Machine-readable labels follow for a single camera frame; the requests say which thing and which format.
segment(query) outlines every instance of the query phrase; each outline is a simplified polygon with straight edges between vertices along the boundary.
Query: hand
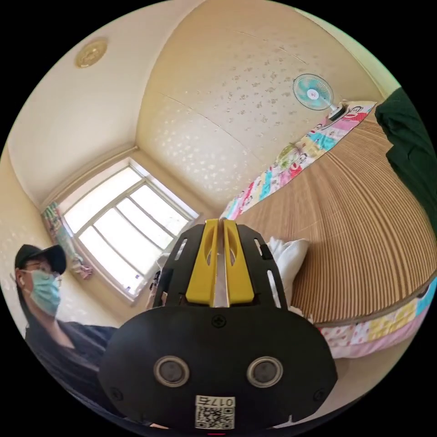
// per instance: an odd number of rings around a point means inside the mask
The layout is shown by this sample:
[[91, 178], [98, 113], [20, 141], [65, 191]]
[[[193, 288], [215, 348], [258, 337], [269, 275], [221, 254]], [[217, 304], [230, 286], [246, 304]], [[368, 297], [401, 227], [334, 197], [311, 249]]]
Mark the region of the hand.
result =
[[[155, 285], [153, 285], [152, 289], [150, 290], [149, 298], [147, 299], [146, 311], [152, 309], [153, 302], [154, 302], [155, 296], [156, 296], [156, 291], [157, 291], [157, 287]], [[167, 300], [167, 293], [164, 292], [163, 296], [162, 296], [163, 306], [165, 305], [166, 300]]]

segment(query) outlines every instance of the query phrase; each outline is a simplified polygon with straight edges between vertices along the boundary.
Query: blue fan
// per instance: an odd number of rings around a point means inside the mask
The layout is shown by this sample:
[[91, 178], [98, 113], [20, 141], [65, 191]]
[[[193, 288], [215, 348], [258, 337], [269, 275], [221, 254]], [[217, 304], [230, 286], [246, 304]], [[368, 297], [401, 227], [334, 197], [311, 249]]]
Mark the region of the blue fan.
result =
[[301, 74], [293, 83], [296, 99], [306, 108], [323, 111], [330, 108], [330, 120], [337, 119], [346, 112], [346, 106], [333, 104], [334, 93], [328, 83], [315, 74]]

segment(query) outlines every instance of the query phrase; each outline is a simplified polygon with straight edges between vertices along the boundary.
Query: face mask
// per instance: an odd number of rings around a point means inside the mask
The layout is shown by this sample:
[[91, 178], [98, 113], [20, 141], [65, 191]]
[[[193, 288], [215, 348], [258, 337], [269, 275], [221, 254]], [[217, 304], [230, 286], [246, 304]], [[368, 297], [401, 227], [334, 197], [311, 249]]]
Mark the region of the face mask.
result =
[[30, 298], [45, 313], [54, 316], [61, 303], [59, 284], [54, 275], [41, 270], [25, 270], [32, 275], [33, 291]]

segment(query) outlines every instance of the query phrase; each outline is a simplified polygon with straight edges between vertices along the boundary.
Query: ceiling light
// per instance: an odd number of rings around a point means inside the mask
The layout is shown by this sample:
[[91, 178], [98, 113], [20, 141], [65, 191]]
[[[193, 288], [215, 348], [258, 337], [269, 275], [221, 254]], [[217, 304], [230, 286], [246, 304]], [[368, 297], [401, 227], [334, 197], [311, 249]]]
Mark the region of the ceiling light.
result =
[[103, 58], [108, 47], [107, 40], [101, 38], [86, 44], [76, 55], [75, 64], [78, 68], [86, 68], [94, 65]]

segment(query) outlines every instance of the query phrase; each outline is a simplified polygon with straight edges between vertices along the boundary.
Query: black device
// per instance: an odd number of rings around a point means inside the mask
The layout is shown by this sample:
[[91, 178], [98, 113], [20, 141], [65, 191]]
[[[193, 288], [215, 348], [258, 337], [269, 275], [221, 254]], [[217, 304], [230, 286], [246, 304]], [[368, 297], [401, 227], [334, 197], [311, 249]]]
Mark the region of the black device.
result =
[[[229, 306], [215, 308], [220, 241]], [[207, 220], [182, 233], [161, 272], [153, 308], [115, 333], [99, 380], [131, 420], [231, 435], [314, 414], [337, 373], [319, 330], [288, 310], [261, 235], [234, 221]]]

